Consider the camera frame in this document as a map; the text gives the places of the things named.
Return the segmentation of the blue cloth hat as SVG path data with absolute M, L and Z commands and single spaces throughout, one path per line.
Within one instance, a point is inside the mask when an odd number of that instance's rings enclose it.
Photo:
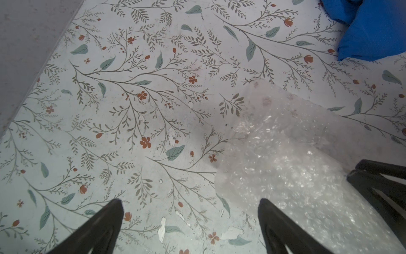
M 405 1 L 322 1 L 329 17 L 345 26 L 338 60 L 375 61 L 406 51 Z

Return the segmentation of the clear bubble wrap sheet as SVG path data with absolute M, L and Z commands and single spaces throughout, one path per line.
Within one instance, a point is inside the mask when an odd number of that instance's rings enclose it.
M 215 177 L 221 198 L 250 216 L 267 199 L 335 254 L 405 253 L 347 181 L 363 159 L 404 166 L 403 145 L 266 81 L 243 99 Z

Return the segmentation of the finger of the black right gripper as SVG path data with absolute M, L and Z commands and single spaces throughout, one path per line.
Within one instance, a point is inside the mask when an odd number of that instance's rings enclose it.
M 406 237 L 406 185 L 387 176 L 405 180 L 405 166 L 361 160 L 346 180 L 372 205 L 397 238 Z

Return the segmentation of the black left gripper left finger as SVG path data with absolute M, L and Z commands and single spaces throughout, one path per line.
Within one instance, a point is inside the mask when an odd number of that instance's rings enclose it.
M 123 217 L 122 201 L 113 199 L 49 253 L 112 254 Z

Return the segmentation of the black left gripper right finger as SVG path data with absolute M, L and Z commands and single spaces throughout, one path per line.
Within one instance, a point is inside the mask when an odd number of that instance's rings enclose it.
M 331 253 L 267 199 L 259 203 L 258 219 L 268 254 Z

